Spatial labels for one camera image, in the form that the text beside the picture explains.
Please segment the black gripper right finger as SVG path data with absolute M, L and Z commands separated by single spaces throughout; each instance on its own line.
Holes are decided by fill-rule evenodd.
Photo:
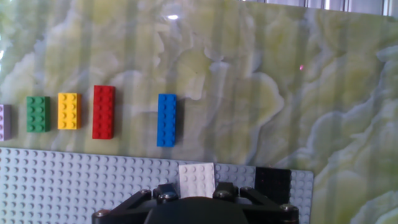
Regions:
M 226 202 L 229 211 L 242 214 L 248 223 L 299 224 L 299 209 L 289 203 L 278 205 L 252 187 L 237 187 L 220 182 L 213 199 Z

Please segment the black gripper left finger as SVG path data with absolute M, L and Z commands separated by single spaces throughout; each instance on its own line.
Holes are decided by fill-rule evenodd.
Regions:
M 92 224 L 144 223 L 153 208 L 179 198 L 174 184 L 160 184 L 154 190 L 142 189 L 112 210 L 93 213 Z

